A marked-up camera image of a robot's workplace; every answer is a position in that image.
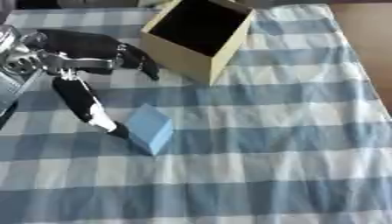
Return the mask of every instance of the blue cube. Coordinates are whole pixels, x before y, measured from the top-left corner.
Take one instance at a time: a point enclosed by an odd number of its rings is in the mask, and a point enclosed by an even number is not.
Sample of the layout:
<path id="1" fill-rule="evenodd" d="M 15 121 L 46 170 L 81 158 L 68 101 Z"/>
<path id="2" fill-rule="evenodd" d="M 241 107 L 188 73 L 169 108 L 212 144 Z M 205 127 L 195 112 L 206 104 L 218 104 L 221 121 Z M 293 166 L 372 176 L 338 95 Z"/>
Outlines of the blue cube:
<path id="1" fill-rule="evenodd" d="M 155 156 L 172 137 L 172 120 L 144 104 L 126 122 L 129 138 L 147 153 Z"/>

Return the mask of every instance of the robotic arm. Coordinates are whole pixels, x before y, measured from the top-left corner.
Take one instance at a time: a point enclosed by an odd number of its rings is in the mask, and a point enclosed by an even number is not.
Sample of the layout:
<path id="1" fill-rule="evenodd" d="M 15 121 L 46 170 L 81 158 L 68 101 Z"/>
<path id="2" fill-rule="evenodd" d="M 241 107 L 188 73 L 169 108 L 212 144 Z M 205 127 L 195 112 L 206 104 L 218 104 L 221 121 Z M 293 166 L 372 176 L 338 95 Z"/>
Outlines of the robotic arm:
<path id="1" fill-rule="evenodd" d="M 1 119 L 8 119 L 7 112 L 15 108 L 14 103 L 20 94 L 37 76 L 48 74 L 54 76 L 53 89 L 81 121 L 99 127 L 110 135 L 128 138 L 128 129 L 109 118 L 95 91 L 77 73 L 85 71 L 105 75 L 124 67 L 140 70 L 157 81 L 158 66 L 145 52 L 102 34 L 38 30 L 22 37 L 8 25 L 0 27 L 2 33 L 0 79 L 10 78 L 18 85 L 17 93 L 9 91 L 8 98 L 5 97 L 3 114 L 0 104 L 0 129 Z M 0 84 L 0 98 L 4 98 L 2 89 L 5 88 L 10 89 Z"/>

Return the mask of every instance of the blue and white gingham cloth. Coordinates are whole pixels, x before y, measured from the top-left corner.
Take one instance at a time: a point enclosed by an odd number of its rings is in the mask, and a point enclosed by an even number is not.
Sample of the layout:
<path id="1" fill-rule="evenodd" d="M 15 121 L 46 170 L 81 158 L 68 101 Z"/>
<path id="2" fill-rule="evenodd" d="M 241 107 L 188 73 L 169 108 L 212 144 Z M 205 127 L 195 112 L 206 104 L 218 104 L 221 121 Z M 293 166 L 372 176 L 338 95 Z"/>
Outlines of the blue and white gingham cloth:
<path id="1" fill-rule="evenodd" d="M 138 46 L 153 14 L 15 11 L 7 24 Z M 76 119 L 51 77 L 36 82 L 0 132 L 0 223 L 392 223 L 391 120 L 327 6 L 259 10 L 212 87 L 160 75 L 82 75 L 120 122 L 144 103 L 172 118 L 157 157 Z"/>

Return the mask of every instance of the open box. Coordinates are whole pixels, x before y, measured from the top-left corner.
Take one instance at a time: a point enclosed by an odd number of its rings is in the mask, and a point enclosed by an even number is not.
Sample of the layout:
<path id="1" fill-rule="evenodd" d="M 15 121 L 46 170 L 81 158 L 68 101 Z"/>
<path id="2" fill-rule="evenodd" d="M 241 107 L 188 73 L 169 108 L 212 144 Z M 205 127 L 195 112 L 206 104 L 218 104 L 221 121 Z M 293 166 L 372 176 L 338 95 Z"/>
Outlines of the open box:
<path id="1" fill-rule="evenodd" d="M 248 34 L 254 11 L 227 0 L 174 0 L 143 29 L 156 62 L 213 84 Z"/>

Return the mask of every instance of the wooden table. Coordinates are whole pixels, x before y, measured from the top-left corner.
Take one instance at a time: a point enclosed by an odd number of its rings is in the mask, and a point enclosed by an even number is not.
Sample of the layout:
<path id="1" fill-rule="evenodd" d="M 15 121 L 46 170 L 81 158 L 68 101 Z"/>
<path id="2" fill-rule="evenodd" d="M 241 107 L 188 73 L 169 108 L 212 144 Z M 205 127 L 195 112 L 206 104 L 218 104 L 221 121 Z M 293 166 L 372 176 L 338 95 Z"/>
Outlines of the wooden table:
<path id="1" fill-rule="evenodd" d="M 392 112 L 392 3 L 333 4 L 331 8 Z"/>

